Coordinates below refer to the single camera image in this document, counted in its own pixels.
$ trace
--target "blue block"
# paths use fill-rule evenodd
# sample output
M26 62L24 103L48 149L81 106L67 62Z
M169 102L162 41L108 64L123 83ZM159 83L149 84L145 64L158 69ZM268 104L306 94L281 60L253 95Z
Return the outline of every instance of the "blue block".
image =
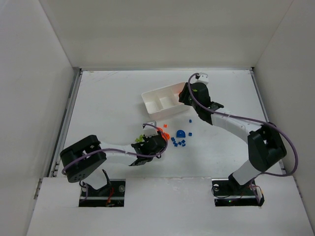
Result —
M176 132L176 138L185 138L186 137L186 134L183 130L177 130Z

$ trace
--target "metal edge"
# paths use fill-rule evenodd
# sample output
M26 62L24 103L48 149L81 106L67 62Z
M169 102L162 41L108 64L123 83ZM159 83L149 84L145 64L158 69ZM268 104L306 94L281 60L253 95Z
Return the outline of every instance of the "metal edge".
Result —
M268 115L267 115L267 111L266 111L265 105L264 105L264 103L263 103L263 101L262 101L262 97L261 97L261 95L260 95L260 91L259 91L259 88L258 88L258 85L257 85L257 81L256 81L256 78L255 78L255 74L254 74L254 71L253 71L252 68L250 69L250 73L251 73L252 82L253 82L253 84L254 84L254 87L255 87L255 90L256 90L256 93L257 93L257 96L258 96L258 100L259 100L259 103L260 103L262 112L263 112L263 114L264 114L264 117L265 117L265 120L266 120L267 122L269 122L269 118L268 118ZM282 174L286 174L286 170L285 170L285 168L284 168L284 163L283 163L282 160L279 161L279 165L280 165Z
M130 70L252 70L251 67L81 67L82 71Z
M55 167L56 163L59 161L59 153L63 149L64 143L65 143L65 138L68 133L69 125L70 125L70 120L74 108L74 103L78 94L80 82L81 82L81 77L82 77L82 69L78 67L74 67L74 76L73 76L73 81L72 85L69 91L68 95L68 100L64 109L63 113L63 119L59 128L57 140L55 143L54 147L54 152L48 167L48 170L46 171L46 177L54 177L55 173Z

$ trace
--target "white tabletop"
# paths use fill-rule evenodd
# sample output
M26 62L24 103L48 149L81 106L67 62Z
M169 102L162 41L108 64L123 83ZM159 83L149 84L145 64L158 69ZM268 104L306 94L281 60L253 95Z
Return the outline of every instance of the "white tabletop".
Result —
M150 121L141 93L187 81L193 72L84 72L65 147L90 134L107 143L132 143L141 134L141 124ZM209 74L214 101L237 115L264 119L249 71L201 72ZM259 176L256 183L265 195L262 208L215 207L209 177L228 177L238 169L248 159L247 145L201 121L193 109L157 121L160 127L165 123L171 136L178 129L193 133L185 138L185 147L170 143L162 159L140 167L106 162L101 166L110 178L126 178L124 207L78 207L78 184L46 178L28 236L313 235L293 177ZM101 168L85 180L95 188L105 184ZM270 171L281 173L278 164Z

